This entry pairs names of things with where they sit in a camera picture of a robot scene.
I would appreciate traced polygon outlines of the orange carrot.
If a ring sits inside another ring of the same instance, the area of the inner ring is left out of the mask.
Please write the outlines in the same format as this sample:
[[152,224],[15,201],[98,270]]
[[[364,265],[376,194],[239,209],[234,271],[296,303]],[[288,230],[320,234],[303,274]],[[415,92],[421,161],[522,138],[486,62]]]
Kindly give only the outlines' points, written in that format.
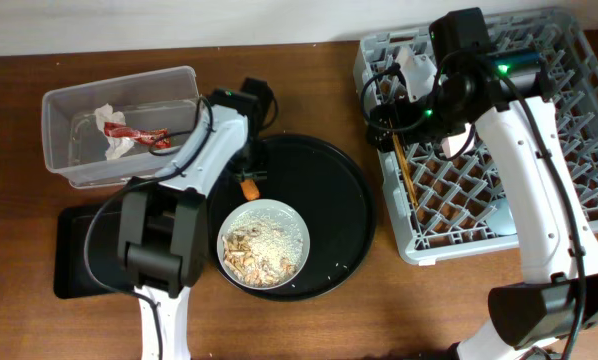
[[253,179],[246,179],[240,183],[242,193],[247,201],[254,201],[260,198],[260,191]]

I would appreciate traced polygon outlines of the wooden chopstick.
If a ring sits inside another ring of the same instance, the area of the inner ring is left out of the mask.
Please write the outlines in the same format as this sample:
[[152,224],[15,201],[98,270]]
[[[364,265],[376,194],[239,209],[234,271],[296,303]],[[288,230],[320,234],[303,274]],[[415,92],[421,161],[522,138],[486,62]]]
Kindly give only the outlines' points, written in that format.
[[409,164],[408,164],[407,158],[405,156],[405,151],[401,145],[397,145],[396,149],[395,149],[395,153],[396,153],[397,159],[399,161],[402,176],[404,178],[404,183],[406,185],[406,189],[408,191],[410,201],[411,201],[413,207],[415,209],[417,209],[419,206],[419,203],[418,203],[418,200],[416,197],[414,183],[410,176]]
[[401,170],[401,174],[403,177],[403,181],[405,183],[405,188],[408,192],[410,202],[412,204],[415,204],[416,198],[414,197],[413,184],[412,184],[412,181],[410,178],[408,163],[407,163],[406,157],[404,155],[403,147],[401,145],[399,137],[396,134],[392,135],[392,140],[393,140],[394,152],[395,152],[395,155],[396,155],[396,158],[397,158],[400,170]]

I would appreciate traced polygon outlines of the grey plate with food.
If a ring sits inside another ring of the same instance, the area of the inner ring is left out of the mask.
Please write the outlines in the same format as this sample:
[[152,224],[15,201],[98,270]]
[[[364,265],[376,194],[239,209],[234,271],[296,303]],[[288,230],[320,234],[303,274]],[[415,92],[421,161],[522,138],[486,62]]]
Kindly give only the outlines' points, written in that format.
[[216,254],[228,279],[248,290],[289,284],[307,263],[308,226],[289,205],[270,199],[232,210],[217,235]]

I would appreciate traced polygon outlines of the red snack wrapper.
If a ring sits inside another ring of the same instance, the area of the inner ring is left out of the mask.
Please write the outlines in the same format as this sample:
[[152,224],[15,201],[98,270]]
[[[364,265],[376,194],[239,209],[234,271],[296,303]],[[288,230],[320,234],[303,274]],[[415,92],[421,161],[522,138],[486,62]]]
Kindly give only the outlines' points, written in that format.
[[123,124],[105,122],[104,134],[112,138],[130,139],[136,143],[153,146],[157,149],[171,147],[171,141],[167,137],[167,129],[137,130]]

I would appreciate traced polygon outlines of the white napkin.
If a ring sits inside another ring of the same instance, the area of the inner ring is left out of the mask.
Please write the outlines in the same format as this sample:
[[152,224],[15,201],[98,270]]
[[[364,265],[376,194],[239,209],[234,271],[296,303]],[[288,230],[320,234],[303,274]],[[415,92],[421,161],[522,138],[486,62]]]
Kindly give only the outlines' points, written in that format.
[[103,133],[109,147],[105,151],[108,161],[121,158],[132,149],[135,142],[127,136],[114,136],[113,131],[126,126],[125,116],[114,111],[110,104],[103,105],[94,111],[97,129]]

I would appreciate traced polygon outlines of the light blue cup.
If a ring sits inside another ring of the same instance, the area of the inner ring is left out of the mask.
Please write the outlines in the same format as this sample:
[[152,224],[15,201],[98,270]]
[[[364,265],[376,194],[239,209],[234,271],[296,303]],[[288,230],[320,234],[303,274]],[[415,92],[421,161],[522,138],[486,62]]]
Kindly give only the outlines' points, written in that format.
[[511,236],[517,233],[508,201],[497,199],[491,203],[495,211],[487,219],[486,224],[498,236]]

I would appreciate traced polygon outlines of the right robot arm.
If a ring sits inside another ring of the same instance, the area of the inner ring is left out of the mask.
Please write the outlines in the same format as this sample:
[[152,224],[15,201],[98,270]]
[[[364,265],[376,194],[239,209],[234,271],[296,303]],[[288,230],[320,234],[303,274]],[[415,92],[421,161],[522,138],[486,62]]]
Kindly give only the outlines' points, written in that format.
[[523,279],[489,293],[489,318],[450,359],[527,359],[598,325],[598,240],[589,227],[557,137],[547,75],[532,50],[448,53],[438,65],[401,51],[366,82],[393,79],[405,97],[364,107],[382,137],[479,137],[499,173],[518,236]]

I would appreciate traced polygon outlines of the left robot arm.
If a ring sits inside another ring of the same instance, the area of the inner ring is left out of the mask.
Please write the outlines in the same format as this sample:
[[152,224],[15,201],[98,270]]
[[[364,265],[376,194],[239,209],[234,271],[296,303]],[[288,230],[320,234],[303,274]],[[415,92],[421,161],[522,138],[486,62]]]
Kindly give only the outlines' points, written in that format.
[[277,114],[265,82],[217,89],[199,104],[173,159],[123,188],[117,255],[139,300],[143,358],[189,358],[188,300],[207,254],[207,199],[223,175],[247,188],[264,178],[259,133]]

